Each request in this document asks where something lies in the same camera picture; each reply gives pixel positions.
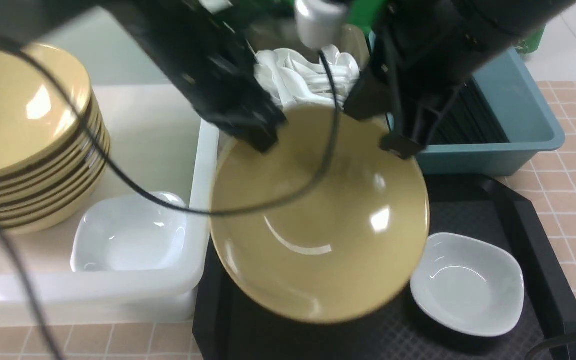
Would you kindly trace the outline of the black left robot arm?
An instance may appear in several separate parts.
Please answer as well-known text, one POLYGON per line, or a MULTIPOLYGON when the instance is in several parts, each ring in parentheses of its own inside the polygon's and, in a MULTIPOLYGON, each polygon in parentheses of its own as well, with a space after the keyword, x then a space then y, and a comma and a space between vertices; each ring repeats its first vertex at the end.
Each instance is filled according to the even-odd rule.
POLYGON ((245 30, 198 0, 0 0, 0 50, 18 54, 94 8, 114 17, 204 121, 261 153, 278 142, 286 117, 256 81, 245 30))

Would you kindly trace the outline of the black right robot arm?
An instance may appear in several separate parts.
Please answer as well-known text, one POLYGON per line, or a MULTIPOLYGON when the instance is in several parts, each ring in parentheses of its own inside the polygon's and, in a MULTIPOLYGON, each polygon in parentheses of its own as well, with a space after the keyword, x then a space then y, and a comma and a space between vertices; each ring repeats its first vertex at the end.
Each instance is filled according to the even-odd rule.
POLYGON ((487 63, 573 6, 573 0, 385 0, 374 48, 343 112, 391 114, 380 148, 402 159, 432 141, 463 84, 487 63))

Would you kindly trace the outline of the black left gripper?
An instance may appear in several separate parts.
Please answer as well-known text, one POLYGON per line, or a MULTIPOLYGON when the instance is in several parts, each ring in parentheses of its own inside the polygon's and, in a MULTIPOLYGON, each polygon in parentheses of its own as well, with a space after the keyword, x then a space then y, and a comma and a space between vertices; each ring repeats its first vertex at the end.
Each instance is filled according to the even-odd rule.
POLYGON ((135 39, 203 120, 260 153, 278 142, 286 117, 255 78, 243 35, 198 0, 137 0, 135 39))

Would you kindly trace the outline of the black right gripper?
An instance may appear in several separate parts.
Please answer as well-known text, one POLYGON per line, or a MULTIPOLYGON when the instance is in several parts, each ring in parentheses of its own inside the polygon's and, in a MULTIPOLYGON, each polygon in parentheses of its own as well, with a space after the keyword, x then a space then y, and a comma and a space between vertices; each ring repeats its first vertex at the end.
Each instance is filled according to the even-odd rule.
POLYGON ((381 138, 379 147, 408 160, 430 145, 464 82, 406 67, 393 32, 380 30, 368 64, 343 103, 343 112, 360 122, 390 115, 395 127, 381 138))

